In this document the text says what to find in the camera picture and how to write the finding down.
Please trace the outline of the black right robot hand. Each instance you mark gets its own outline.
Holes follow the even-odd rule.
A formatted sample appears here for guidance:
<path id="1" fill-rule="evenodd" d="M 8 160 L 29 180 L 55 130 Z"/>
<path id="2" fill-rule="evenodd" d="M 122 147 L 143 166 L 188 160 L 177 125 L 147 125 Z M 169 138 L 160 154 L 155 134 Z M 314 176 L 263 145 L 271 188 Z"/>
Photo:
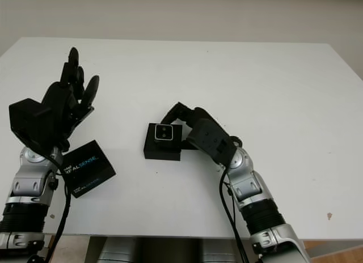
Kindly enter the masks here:
<path id="1" fill-rule="evenodd" d="M 215 126 L 220 127 L 218 122 L 203 108 L 196 107 L 190 109 L 181 102 L 176 103 L 161 120 L 161 124 L 172 124 L 176 120 L 181 120 L 193 129 L 194 125 L 200 119 L 208 119 Z"/>

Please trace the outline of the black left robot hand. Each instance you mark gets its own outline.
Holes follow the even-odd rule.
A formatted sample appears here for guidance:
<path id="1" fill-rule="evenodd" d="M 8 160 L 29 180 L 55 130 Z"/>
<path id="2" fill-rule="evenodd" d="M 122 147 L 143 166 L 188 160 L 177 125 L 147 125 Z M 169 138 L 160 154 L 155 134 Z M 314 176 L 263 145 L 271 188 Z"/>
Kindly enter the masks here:
<path id="1" fill-rule="evenodd" d="M 84 71 L 79 65 L 79 53 L 72 47 L 64 63 L 60 80 L 52 83 L 42 99 L 54 114 L 55 145 L 63 152 L 70 148 L 68 141 L 74 129 L 94 110 L 92 103 L 100 78 L 94 75 L 84 86 Z"/>

